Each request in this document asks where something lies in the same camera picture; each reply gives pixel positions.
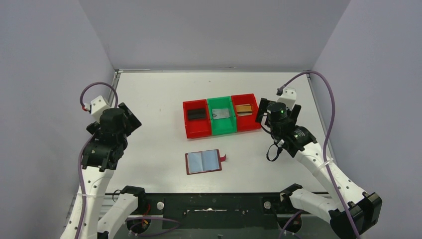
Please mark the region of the black VIP credit card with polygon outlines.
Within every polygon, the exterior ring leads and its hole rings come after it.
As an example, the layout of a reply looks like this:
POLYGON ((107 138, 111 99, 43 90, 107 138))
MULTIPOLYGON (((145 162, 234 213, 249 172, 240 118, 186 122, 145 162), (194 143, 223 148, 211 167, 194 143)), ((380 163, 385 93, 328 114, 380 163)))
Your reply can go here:
POLYGON ((187 110, 187 117, 189 121, 207 119, 207 112, 205 108, 189 109, 187 110))

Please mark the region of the red leather card holder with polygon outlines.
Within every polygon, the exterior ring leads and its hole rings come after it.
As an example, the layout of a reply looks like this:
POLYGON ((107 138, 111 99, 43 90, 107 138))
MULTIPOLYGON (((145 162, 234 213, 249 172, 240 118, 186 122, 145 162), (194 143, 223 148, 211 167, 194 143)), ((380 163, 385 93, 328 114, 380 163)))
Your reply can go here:
POLYGON ((201 174, 222 170, 226 154, 220 154, 218 149, 189 152, 185 154, 186 174, 201 174))

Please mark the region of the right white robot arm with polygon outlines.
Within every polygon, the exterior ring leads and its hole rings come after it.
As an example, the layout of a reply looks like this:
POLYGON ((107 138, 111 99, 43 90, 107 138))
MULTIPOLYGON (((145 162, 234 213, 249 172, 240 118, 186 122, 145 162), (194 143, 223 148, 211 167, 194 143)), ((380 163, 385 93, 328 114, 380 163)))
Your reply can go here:
POLYGON ((300 105, 289 109, 285 103, 262 98, 256 122, 269 127, 277 153, 286 151, 302 164, 324 187, 329 198, 293 184, 280 193, 280 206, 285 212, 295 209, 308 212, 329 223, 341 239, 355 239, 377 224, 382 199, 369 194, 347 177, 332 159, 326 158, 322 146, 305 127, 297 125, 300 105))

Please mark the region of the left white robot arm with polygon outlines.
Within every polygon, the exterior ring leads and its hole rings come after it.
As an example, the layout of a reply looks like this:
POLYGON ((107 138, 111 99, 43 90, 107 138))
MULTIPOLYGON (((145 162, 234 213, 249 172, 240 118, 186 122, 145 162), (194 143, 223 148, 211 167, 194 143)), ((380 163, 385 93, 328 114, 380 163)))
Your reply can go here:
POLYGON ((91 137, 78 156, 80 187, 61 238, 112 239, 131 213, 146 209, 145 190, 125 186, 122 197, 100 216, 108 184, 128 146, 127 138, 140 126, 125 103, 104 110, 99 121, 88 126, 91 137))

